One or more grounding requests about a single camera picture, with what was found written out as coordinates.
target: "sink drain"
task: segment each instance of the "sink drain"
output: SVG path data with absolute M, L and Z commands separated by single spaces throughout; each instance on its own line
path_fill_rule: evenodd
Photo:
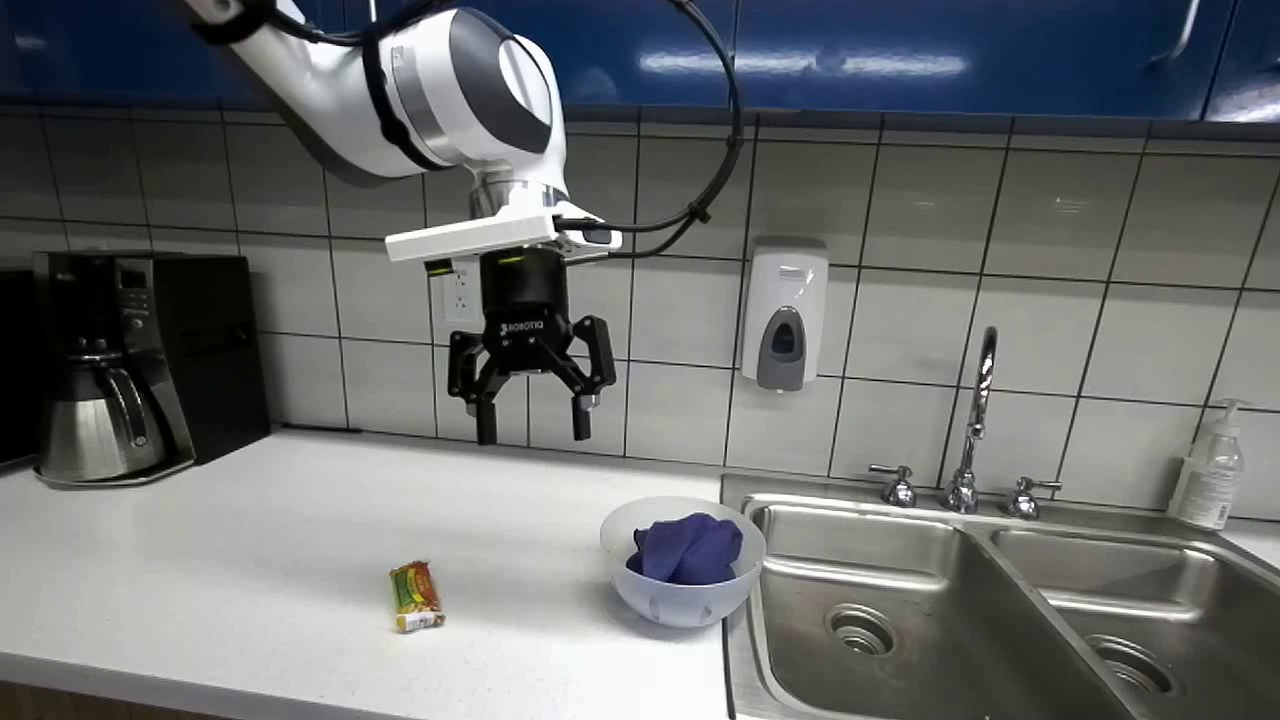
M 867 603 L 839 603 L 833 614 L 833 638 L 854 657 L 892 651 L 889 622 Z
M 1170 696 L 1170 678 L 1133 639 L 1100 638 L 1093 651 L 1106 663 L 1106 672 L 1137 692 Z

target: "stainless steel carafe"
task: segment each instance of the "stainless steel carafe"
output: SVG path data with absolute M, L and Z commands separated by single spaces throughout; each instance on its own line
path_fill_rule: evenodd
M 160 421 L 118 352 L 74 352 L 48 403 L 42 486 L 113 486 L 163 461 Z

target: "sink basin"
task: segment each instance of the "sink basin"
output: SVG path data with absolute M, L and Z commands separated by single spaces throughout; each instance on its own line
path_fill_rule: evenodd
M 1035 592 L 954 526 L 755 506 L 749 610 L 770 717 L 1129 717 Z
M 996 554 L 1154 720 L 1280 710 L 1280 592 L 1213 549 L 996 532 Z

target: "blue cloth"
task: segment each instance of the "blue cloth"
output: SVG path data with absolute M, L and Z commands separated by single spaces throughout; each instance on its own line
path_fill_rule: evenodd
M 707 512 L 635 529 L 633 574 L 669 582 L 669 585 L 724 585 L 733 582 L 733 565 L 744 554 L 744 532 L 733 521 L 715 521 Z

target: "white soap dispenser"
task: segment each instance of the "white soap dispenser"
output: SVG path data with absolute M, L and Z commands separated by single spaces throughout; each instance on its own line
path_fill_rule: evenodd
M 755 240 L 744 314 L 744 376 L 799 391 L 815 380 L 826 307 L 826 243 Z
M 1244 473 L 1244 448 L 1238 448 L 1237 403 L 1231 403 L 1228 415 L 1217 415 L 1213 425 L 1204 425 L 1200 441 L 1184 455 L 1184 473 L 1167 500 L 1167 516 L 1208 532 L 1228 529 L 1238 473 Z

